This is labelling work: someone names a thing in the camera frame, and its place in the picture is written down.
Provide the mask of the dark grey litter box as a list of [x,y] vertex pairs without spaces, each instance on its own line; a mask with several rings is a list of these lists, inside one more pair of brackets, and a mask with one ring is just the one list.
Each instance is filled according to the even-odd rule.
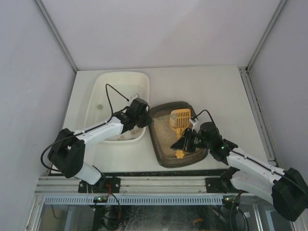
[[185,153],[183,158],[176,157],[176,151],[170,149],[178,138],[170,127],[170,113],[177,109],[190,109],[195,115],[193,107],[184,101],[165,103],[150,109],[152,123],[148,126],[156,159],[165,168],[185,167],[202,161],[208,156],[207,149],[196,149],[193,153]]

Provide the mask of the orange plastic litter scoop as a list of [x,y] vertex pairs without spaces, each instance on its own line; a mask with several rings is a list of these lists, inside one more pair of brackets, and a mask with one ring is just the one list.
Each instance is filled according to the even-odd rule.
[[177,109],[171,111],[170,114],[175,113],[177,115],[176,120],[169,119],[169,125],[171,129],[176,133],[177,139],[179,139],[185,129],[187,129],[190,125],[190,118],[191,118],[191,110],[188,108],[185,109]]

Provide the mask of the white plastic waste tub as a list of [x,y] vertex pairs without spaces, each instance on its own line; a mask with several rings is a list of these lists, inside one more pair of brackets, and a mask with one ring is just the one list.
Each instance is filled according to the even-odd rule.
[[94,84],[88,104],[85,127],[90,127],[106,121],[113,111],[119,111],[127,106],[126,99],[134,94],[149,101],[149,78],[140,72],[117,71],[100,75]]

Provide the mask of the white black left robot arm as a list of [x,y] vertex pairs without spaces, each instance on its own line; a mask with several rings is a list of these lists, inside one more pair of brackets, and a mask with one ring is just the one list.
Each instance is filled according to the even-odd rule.
[[47,158],[66,178],[77,178],[94,185],[103,179],[103,173],[84,161],[86,149],[135,127],[144,128],[151,122],[148,103],[137,97],[124,109],[113,112],[102,124],[80,131],[62,129],[54,143],[45,149],[49,151]]

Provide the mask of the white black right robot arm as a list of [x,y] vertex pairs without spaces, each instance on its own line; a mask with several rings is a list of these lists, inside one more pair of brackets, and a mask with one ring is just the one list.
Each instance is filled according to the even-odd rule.
[[308,207],[308,186],[298,170],[284,170],[257,160],[222,138],[213,122],[203,123],[199,131],[187,128],[170,148],[188,153],[208,149],[215,160],[229,166],[220,177],[224,187],[262,198],[288,221],[296,221]]

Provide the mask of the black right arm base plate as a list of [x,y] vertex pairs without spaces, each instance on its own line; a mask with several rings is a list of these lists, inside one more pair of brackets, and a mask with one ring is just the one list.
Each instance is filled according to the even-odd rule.
[[222,180],[220,177],[205,178],[207,193],[237,193],[238,189],[234,188],[230,180]]

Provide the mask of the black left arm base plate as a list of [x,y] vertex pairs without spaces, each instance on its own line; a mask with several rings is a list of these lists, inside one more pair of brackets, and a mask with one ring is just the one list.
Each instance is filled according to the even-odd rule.
[[119,193],[121,179],[118,177],[106,177],[94,185],[89,185],[81,180],[78,187],[79,193]]

